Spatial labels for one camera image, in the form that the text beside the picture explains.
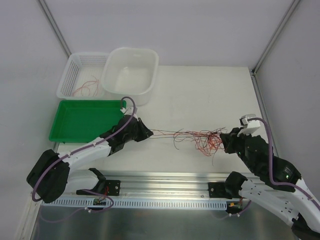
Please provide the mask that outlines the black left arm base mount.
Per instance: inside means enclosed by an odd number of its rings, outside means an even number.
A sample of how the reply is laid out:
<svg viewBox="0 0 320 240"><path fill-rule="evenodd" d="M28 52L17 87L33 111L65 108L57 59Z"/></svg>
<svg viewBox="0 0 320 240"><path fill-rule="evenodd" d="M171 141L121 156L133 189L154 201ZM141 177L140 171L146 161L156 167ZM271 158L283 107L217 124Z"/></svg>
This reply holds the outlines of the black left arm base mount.
<svg viewBox="0 0 320 240"><path fill-rule="evenodd" d="M79 189L76 191L77 195L96 195L104 194L107 196L119 196L121 189L120 180L99 180L92 188L89 188L89 191L84 189Z"/></svg>

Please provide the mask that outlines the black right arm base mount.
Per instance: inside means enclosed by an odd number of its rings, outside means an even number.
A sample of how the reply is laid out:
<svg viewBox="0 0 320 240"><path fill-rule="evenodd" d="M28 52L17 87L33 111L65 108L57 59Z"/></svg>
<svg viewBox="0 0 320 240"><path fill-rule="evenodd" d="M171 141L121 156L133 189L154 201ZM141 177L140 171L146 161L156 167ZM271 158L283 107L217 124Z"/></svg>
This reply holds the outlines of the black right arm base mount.
<svg viewBox="0 0 320 240"><path fill-rule="evenodd" d="M209 182L208 184L209 198L212 199L240 199L241 196L238 194L230 193L226 190L224 182Z"/></svg>

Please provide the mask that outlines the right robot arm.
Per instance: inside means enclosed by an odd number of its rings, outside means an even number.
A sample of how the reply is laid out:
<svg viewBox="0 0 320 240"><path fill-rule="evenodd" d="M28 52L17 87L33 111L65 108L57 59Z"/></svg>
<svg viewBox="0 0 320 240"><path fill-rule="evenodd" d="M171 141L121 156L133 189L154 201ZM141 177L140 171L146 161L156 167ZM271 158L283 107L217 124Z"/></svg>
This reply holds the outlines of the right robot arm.
<svg viewBox="0 0 320 240"><path fill-rule="evenodd" d="M220 134L224 151L236 154L266 186L283 193L285 199L259 188L247 177L233 171L223 183L223 197L245 198L268 210L288 226L300 240L320 238L320 202L312 194L301 173L289 161L273 154L271 140L253 136L249 126Z"/></svg>

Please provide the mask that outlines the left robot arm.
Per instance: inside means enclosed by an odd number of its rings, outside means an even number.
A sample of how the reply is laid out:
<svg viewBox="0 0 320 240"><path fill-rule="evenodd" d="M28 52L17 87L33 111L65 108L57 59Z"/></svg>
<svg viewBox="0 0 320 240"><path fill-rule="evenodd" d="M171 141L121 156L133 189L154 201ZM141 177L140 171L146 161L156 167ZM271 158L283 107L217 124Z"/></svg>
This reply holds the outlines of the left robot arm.
<svg viewBox="0 0 320 240"><path fill-rule="evenodd" d="M32 187L32 200L55 201L65 191L72 172L121 151L127 142L141 142L153 134L141 118L124 115L116 125L78 149L66 153L45 150L26 178Z"/></svg>

